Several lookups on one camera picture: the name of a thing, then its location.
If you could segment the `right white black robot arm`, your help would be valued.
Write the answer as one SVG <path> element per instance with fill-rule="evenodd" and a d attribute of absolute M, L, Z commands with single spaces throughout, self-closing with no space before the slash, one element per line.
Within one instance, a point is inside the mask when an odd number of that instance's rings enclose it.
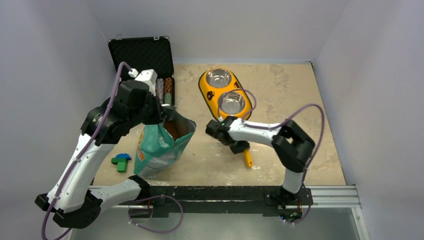
<path fill-rule="evenodd" d="M 300 198 L 307 161 L 312 157 L 315 142 L 291 119 L 284 125 L 244 121 L 227 116 L 223 121 L 211 120 L 205 133 L 228 146 L 233 154 L 250 148 L 250 143 L 274 149 L 286 168 L 280 196 L 288 204 Z"/>

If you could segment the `green dog food bag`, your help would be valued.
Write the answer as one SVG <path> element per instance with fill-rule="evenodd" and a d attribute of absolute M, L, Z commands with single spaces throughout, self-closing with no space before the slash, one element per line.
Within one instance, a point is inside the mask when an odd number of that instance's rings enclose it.
<path fill-rule="evenodd" d="M 159 124 L 145 125 L 138 140 L 134 174 L 154 178 L 177 162 L 193 137 L 197 125 L 177 112 L 174 106 L 162 105 L 165 118 Z"/>

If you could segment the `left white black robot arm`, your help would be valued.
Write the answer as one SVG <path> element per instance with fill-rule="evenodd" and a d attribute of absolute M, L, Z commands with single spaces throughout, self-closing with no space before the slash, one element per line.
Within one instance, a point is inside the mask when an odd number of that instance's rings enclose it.
<path fill-rule="evenodd" d="M 90 189 L 100 165 L 123 136 L 140 124 L 162 122 L 163 109 L 150 80 L 126 80 L 113 96 L 90 110 L 81 126 L 75 151 L 61 178 L 48 192 L 36 197 L 43 211 L 53 212 L 62 228 L 83 229 L 105 210 L 129 201 L 138 205 L 149 199 L 149 185 L 130 176 L 119 184 Z"/>

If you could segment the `yellow plastic scoop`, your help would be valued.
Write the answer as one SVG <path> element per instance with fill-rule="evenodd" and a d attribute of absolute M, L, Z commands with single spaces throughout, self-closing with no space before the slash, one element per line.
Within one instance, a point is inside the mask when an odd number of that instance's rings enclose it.
<path fill-rule="evenodd" d="M 243 157 L 244 157 L 245 165 L 248 168 L 252 168 L 254 166 L 254 164 L 253 164 L 252 155 L 251 155 L 249 149 L 245 149 L 243 151 Z"/>

